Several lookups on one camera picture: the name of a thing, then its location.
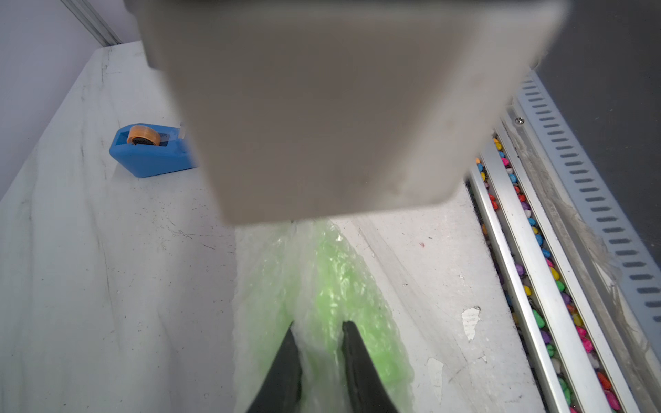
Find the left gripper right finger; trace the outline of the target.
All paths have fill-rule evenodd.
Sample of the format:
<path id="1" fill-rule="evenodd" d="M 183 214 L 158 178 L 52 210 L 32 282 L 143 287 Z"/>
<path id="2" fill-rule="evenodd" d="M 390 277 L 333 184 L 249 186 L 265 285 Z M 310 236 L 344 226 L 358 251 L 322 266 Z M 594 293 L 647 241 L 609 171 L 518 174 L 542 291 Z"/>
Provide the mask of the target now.
<path id="1" fill-rule="evenodd" d="M 373 364 L 357 325 L 343 322 L 342 353 L 351 411 L 354 413 L 396 413 Z"/>

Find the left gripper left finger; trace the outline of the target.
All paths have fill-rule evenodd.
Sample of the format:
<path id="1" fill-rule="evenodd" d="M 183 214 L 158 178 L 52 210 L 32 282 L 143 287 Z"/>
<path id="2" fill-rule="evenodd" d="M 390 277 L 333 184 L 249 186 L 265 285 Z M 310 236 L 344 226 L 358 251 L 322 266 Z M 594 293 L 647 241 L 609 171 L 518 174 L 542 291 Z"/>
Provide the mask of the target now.
<path id="1" fill-rule="evenodd" d="M 287 329 L 270 370 L 247 412 L 295 413 L 300 411 L 302 367 L 300 351 L 292 327 L 290 325 Z"/>

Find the blue tape dispenser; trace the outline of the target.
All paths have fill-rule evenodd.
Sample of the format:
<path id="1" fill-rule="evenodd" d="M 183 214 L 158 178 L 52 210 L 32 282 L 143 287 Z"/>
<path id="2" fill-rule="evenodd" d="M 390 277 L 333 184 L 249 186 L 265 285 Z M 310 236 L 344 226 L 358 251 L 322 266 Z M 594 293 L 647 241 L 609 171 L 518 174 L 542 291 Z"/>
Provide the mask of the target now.
<path id="1" fill-rule="evenodd" d="M 122 127 L 109 148 L 110 156 L 135 177 L 156 177 L 197 167 L 187 129 L 135 123 Z"/>

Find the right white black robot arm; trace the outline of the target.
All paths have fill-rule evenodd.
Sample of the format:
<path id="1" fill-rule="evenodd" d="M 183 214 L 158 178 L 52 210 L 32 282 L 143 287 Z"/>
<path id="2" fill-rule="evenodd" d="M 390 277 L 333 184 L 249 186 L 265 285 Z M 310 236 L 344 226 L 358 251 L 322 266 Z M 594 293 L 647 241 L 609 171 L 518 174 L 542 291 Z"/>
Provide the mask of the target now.
<path id="1" fill-rule="evenodd" d="M 128 1 L 229 225 L 449 199 L 568 1 Z"/>

